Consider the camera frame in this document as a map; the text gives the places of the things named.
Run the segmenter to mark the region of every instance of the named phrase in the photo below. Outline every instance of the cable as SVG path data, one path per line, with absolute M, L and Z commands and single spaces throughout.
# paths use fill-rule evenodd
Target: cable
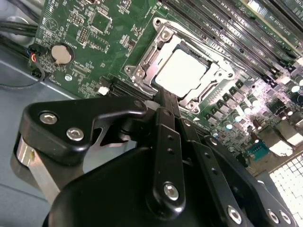
M 23 85 L 23 86 L 13 86 L 13 85 L 0 84 L 0 88 L 11 89 L 11 90 L 21 90 L 21 89 L 25 89 L 25 88 L 31 88 L 32 86 L 34 86 L 34 85 L 40 83 L 41 81 L 43 81 L 45 79 L 45 72 L 44 72 L 44 69 L 43 69 L 42 65 L 36 61 L 36 55 L 35 54 L 31 54 L 31 59 L 41 72 L 41 77 L 39 78 L 39 80 L 35 81 L 32 84 Z
M 27 48 L 15 43 L 7 37 L 0 34 L 0 44 L 7 48 L 9 51 L 18 54 L 19 56 L 28 59 L 30 54 L 27 54 Z
M 33 21 L 37 23 L 39 22 L 39 16 L 20 0 L 7 0 L 7 1 L 17 6 L 25 15 L 27 15 Z
M 7 33 L 13 33 L 15 35 L 24 35 L 28 37 L 35 37 L 36 33 L 33 31 L 26 31 L 26 30 L 21 30 L 21 29 L 16 29 L 16 28 L 8 28 L 8 27 L 0 27 L 1 32 L 7 32 Z
M 37 31 L 37 25 L 29 25 L 24 23 L 18 23 L 14 21 L 0 21 L 0 27 L 8 27 L 8 28 L 16 28 L 16 29 L 23 29 L 23 30 L 32 30 Z

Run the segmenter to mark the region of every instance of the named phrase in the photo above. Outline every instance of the screw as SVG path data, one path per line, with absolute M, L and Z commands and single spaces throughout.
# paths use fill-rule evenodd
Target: screw
M 125 68 L 125 71 L 126 71 L 126 72 L 131 72 L 131 68 L 126 67 L 126 68 Z
M 227 207 L 227 213 L 231 219 L 238 225 L 242 223 L 242 218 L 240 213 L 232 206 Z
M 67 137 L 73 141 L 81 141 L 84 138 L 84 133 L 81 129 L 78 128 L 70 128 L 66 132 Z
M 51 113 L 43 113 L 40 115 L 40 121 L 44 124 L 55 124 L 58 121 L 58 118 Z
M 276 224 L 279 224 L 279 219 L 278 217 L 276 216 L 276 214 L 274 212 L 272 212 L 271 210 L 268 210 L 268 214 L 270 216 L 270 218 L 276 223 Z
M 176 201 L 179 198 L 179 192 L 174 185 L 167 183 L 164 185 L 164 193 L 169 197 L 169 199 Z
M 281 214 L 283 220 L 286 221 L 287 224 L 290 225 L 292 223 L 290 218 L 283 211 L 280 210 L 280 214 Z
M 211 137 L 209 140 L 210 140 L 211 143 L 214 144 L 215 146 L 218 145 L 217 141 L 216 141 L 214 138 Z
M 134 104 L 135 104 L 135 106 L 137 106 L 139 108 L 143 107 L 142 103 L 140 101 L 138 101 L 138 100 L 134 101 Z
M 188 120 L 184 120 L 184 124 L 186 124 L 188 127 L 190 127 L 190 122 Z
M 163 32 L 161 33 L 161 38 L 163 39 L 163 41 L 168 41 L 169 38 L 170 38 L 169 32 L 168 32 L 168 31 L 163 31 Z
M 145 75 L 145 72 L 144 72 L 144 70 L 139 69 L 139 70 L 137 71 L 136 75 L 139 76 L 139 77 L 142 77 L 142 76 Z
M 72 80 L 72 77 L 71 77 L 71 75 L 66 75 L 66 76 L 64 77 L 64 79 L 65 79 L 66 81 L 71 81 L 71 80 Z

